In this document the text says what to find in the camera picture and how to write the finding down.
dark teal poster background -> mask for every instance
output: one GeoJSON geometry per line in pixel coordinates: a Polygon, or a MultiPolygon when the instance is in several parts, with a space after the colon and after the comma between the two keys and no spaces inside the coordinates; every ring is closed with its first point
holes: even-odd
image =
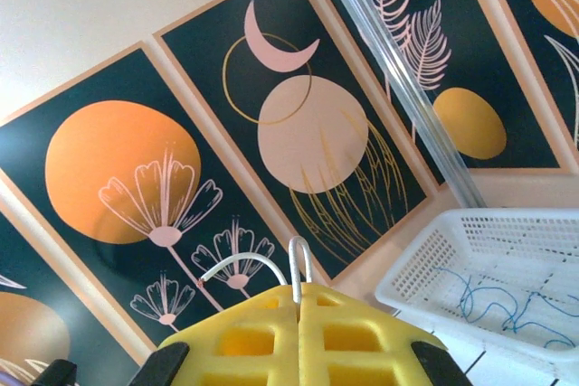
{"type": "MultiPolygon", "coordinates": [[[[413,173],[308,0],[224,0],[166,32],[162,38],[292,225],[308,240],[313,254],[331,278],[343,271],[425,198],[413,173]],[[354,97],[365,112],[367,121],[376,128],[376,134],[384,139],[385,146],[392,152],[390,156],[381,157],[380,164],[386,160],[395,162],[400,170],[400,178],[396,182],[388,174],[369,175],[368,179],[377,186],[375,189],[381,199],[367,202],[364,189],[374,187],[369,187],[364,180],[356,179],[361,173],[370,174],[375,170],[375,165],[369,164],[364,158],[359,166],[361,172],[350,175],[343,182],[344,192],[336,193],[336,189],[333,189],[311,196],[308,193],[292,192],[264,164],[258,146],[257,125],[241,117],[228,104],[224,94],[222,68],[226,54],[232,51],[226,71],[230,93],[234,95],[235,104],[255,119],[260,116],[264,101],[277,85],[296,74],[307,75],[308,67],[302,66],[293,72],[269,70],[253,56],[248,44],[240,41],[244,36],[244,17],[251,1],[254,2],[261,31],[275,35],[268,37],[268,41],[276,48],[286,51],[289,44],[292,44],[303,49],[319,39],[316,52],[308,61],[314,80],[330,80],[354,97]],[[398,192],[394,192],[401,180],[403,187],[400,186],[400,189],[406,193],[407,206],[397,196],[398,192]],[[292,194],[303,204],[304,212],[294,205],[292,194]],[[385,204],[388,195],[392,197],[390,205],[385,204]],[[345,205],[348,197],[352,198],[352,203],[345,205]],[[353,244],[359,243],[360,246],[345,246],[348,237],[354,240],[353,244]]],[[[310,122],[317,122],[313,115],[311,119],[310,122]]],[[[310,124],[297,126],[296,129],[309,127],[310,124]]],[[[308,143],[291,145],[305,148],[308,143]]]]}
{"type": "MultiPolygon", "coordinates": [[[[0,323],[2,348],[10,347],[4,339],[14,332],[9,329],[11,325],[6,320],[11,315],[11,307],[15,306],[9,306],[6,293],[18,295],[20,299],[28,297],[30,309],[12,315],[29,316],[27,330],[20,331],[20,334],[26,336],[34,330],[38,340],[30,342],[30,345],[43,347],[47,343],[42,341],[41,336],[54,333],[53,330],[46,330],[51,323],[42,317],[41,311],[34,310],[43,304],[66,324],[70,337],[70,352],[66,358],[78,365],[77,382],[81,386],[125,386],[138,369],[135,362],[1,213],[0,244],[0,275],[19,286],[6,285],[7,282],[0,278],[0,312],[4,313],[0,323]]],[[[16,357],[14,353],[0,354],[0,359],[18,364],[34,377],[38,375],[32,366],[21,365],[22,361],[13,361],[13,357],[16,357]]],[[[52,360],[39,362],[51,363],[52,360]]]]}
{"type": "MultiPolygon", "coordinates": [[[[573,136],[577,110],[573,81],[565,63],[546,37],[562,44],[576,59],[579,59],[577,40],[552,25],[536,9],[531,0],[507,0],[507,2],[545,78],[547,87],[559,107],[563,120],[573,136]]],[[[570,5],[574,7],[577,14],[577,4],[570,3],[570,5]]],[[[574,74],[576,80],[579,80],[579,71],[575,70],[574,74]]]]}
{"type": "MultiPolygon", "coordinates": [[[[177,263],[168,249],[158,247],[145,236],[144,240],[130,244],[108,244],[83,235],[59,217],[47,193],[45,160],[57,128],[77,110],[92,103],[110,100],[138,103],[173,119],[193,138],[199,150],[202,160],[201,173],[196,174],[200,177],[199,186],[213,179],[223,191],[222,200],[190,231],[185,232],[174,246],[176,255],[188,271],[196,278],[204,273],[192,261],[192,255],[199,246],[203,246],[204,252],[211,252],[205,259],[211,259],[209,255],[214,256],[213,263],[212,260],[203,261],[209,268],[217,262],[219,256],[230,256],[232,245],[237,240],[241,251],[251,248],[252,251],[269,255],[289,278],[288,256],[285,250],[204,140],[147,56],[141,50],[136,50],[0,127],[0,143],[3,144],[0,147],[0,168],[155,344],[160,344],[176,329],[183,329],[215,314],[216,309],[196,288],[185,273],[185,268],[177,263]],[[237,226],[236,233],[233,234],[235,240],[232,241],[234,224],[237,226]],[[216,248],[214,238],[219,234],[222,236],[216,248]]],[[[147,125],[143,125],[144,121],[140,118],[127,118],[122,122],[126,123],[125,129],[147,129],[147,125]]],[[[110,140],[117,140],[114,134],[110,140]]],[[[136,142],[129,145],[139,150],[140,147],[146,147],[147,143],[136,142]]],[[[91,146],[95,144],[86,143],[86,147],[91,146]]],[[[71,172],[69,176],[87,175],[71,172]]],[[[115,218],[112,213],[107,217],[115,218]]],[[[278,280],[267,268],[256,271],[255,266],[256,264],[252,263],[249,268],[240,267],[238,270],[239,274],[244,273],[244,276],[250,278],[242,288],[247,296],[278,285],[278,280]]],[[[225,272],[218,275],[223,281],[213,278],[205,285],[208,293],[223,308],[246,299],[241,290],[233,289],[224,282],[234,273],[233,268],[228,268],[227,273],[229,275],[225,272]]]]}
{"type": "MultiPolygon", "coordinates": [[[[412,14],[431,7],[436,0],[409,0],[405,12],[412,14]]],[[[345,20],[356,43],[368,59],[372,70],[380,81],[384,74],[377,67],[370,51],[365,47],[356,26],[347,15],[340,0],[332,0],[345,20]]],[[[470,168],[551,168],[558,167],[553,152],[546,142],[536,119],[527,104],[523,91],[518,86],[507,59],[498,45],[495,35],[477,0],[441,0],[441,31],[447,37],[447,48],[451,50],[444,77],[440,86],[427,91],[434,102],[436,97],[449,88],[469,89],[497,112],[507,133],[507,145],[499,155],[490,159],[477,159],[462,154],[470,168]]],[[[393,96],[394,107],[404,124],[410,120],[403,113],[393,96]]],[[[439,182],[440,173],[434,167],[420,138],[417,145],[439,182]]]]}

white plastic basket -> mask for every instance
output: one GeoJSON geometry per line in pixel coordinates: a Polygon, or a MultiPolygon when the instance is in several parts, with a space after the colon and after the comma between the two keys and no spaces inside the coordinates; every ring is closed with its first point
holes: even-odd
{"type": "Polygon", "coordinates": [[[579,210],[445,212],[394,263],[375,296],[435,330],[579,384],[579,210]],[[465,291],[461,279],[484,289],[465,291]]]}

framed poster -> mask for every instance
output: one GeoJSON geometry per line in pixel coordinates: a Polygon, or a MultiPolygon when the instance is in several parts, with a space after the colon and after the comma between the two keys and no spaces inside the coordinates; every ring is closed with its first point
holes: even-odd
{"type": "Polygon", "coordinates": [[[499,0],[579,159],[579,0],[499,0]]]}
{"type": "MultiPolygon", "coordinates": [[[[374,1],[467,167],[560,171],[477,0],[374,1]]],[[[388,78],[377,67],[345,7],[340,0],[331,2],[375,75],[386,84],[388,78]]],[[[388,90],[387,95],[419,149],[428,155],[393,92],[388,90]]],[[[435,168],[432,171],[442,181],[435,168]]]]}
{"type": "Polygon", "coordinates": [[[278,285],[288,256],[139,47],[105,61],[0,127],[0,168],[151,348],[278,285]]]}
{"type": "Polygon", "coordinates": [[[157,40],[330,278],[424,201],[309,0],[216,0],[157,40]]]}
{"type": "Polygon", "coordinates": [[[138,365],[4,212],[0,206],[0,372],[29,384],[67,359],[78,365],[80,386],[125,386],[138,365]]]}

beige wall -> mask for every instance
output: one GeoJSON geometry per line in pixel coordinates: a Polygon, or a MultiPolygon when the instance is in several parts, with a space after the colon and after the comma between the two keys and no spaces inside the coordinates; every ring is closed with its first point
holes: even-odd
{"type": "MultiPolygon", "coordinates": [[[[152,41],[151,33],[210,1],[0,0],[0,118],[140,40],[145,40],[159,60],[167,64],[152,41]]],[[[322,9],[324,14],[328,14],[328,8],[322,9]]],[[[339,36],[339,27],[335,26],[333,30],[339,36]]],[[[185,89],[176,73],[175,78],[185,89]]],[[[220,146],[227,150],[224,141],[220,146]]],[[[247,182],[257,189],[249,176],[247,182]]],[[[492,206],[579,206],[579,183],[570,176],[478,174],[476,182],[492,206]]],[[[50,237],[5,185],[0,185],[0,195],[43,240],[71,276],[84,286],[119,330],[130,336],[135,347],[146,354],[146,346],[123,326],[119,315],[107,306],[72,262],[60,255],[50,237]]],[[[255,195],[259,199],[260,193],[256,191],[255,195]]],[[[413,221],[405,223],[390,242],[375,249],[374,255],[361,262],[336,288],[370,301],[375,285],[404,246],[430,219],[455,206],[456,202],[448,192],[439,194],[428,208],[417,214],[413,221]]]]}

blue cable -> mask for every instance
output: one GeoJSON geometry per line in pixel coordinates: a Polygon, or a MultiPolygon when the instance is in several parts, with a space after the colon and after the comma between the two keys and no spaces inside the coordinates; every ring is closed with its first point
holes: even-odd
{"type": "MultiPolygon", "coordinates": [[[[579,314],[570,314],[570,313],[566,312],[564,309],[562,309],[561,307],[555,306],[553,303],[551,303],[551,301],[548,300],[547,296],[542,295],[537,291],[531,292],[527,298],[527,301],[523,305],[523,309],[519,312],[519,304],[518,304],[517,299],[511,293],[509,293],[505,288],[501,288],[501,287],[477,287],[477,288],[472,289],[470,286],[472,276],[469,276],[469,279],[467,280],[464,277],[462,277],[460,274],[458,274],[452,270],[449,270],[447,268],[434,267],[433,269],[450,273],[454,277],[458,278],[462,282],[462,284],[464,284],[464,291],[462,292],[462,295],[460,296],[460,302],[457,305],[457,307],[460,308],[460,312],[462,313],[462,317],[465,319],[465,321],[467,323],[474,324],[474,323],[478,322],[489,312],[489,310],[493,306],[496,306],[496,307],[502,309],[507,314],[507,319],[505,319],[505,321],[503,321],[503,323],[501,325],[503,331],[510,330],[514,334],[516,334],[522,328],[528,327],[530,325],[534,325],[537,327],[541,327],[542,329],[545,329],[548,332],[551,332],[552,334],[556,334],[561,338],[561,339],[551,339],[551,340],[546,341],[545,344],[543,345],[544,348],[547,348],[550,344],[554,344],[554,343],[564,344],[564,345],[567,345],[567,346],[570,346],[573,348],[576,347],[575,343],[573,342],[573,340],[571,338],[569,338],[565,334],[557,332],[556,330],[554,330],[546,325],[542,325],[542,324],[537,323],[535,321],[526,321],[523,324],[519,323],[521,318],[523,317],[523,315],[527,312],[528,307],[529,307],[529,305],[534,297],[539,297],[541,300],[543,300],[545,303],[547,303],[554,310],[560,312],[561,314],[568,315],[572,318],[579,317],[579,314]],[[472,314],[472,311],[474,309],[474,303],[475,303],[474,294],[477,291],[485,291],[485,290],[499,291],[501,293],[504,293],[506,296],[510,297],[515,305],[514,311],[513,312],[509,311],[503,304],[501,304],[499,302],[491,302],[487,306],[487,308],[483,311],[483,313],[481,315],[479,315],[475,319],[470,318],[470,315],[472,314]]],[[[568,295],[568,296],[570,298],[572,298],[573,300],[579,302],[578,297],[571,296],[571,295],[568,295]]]]}

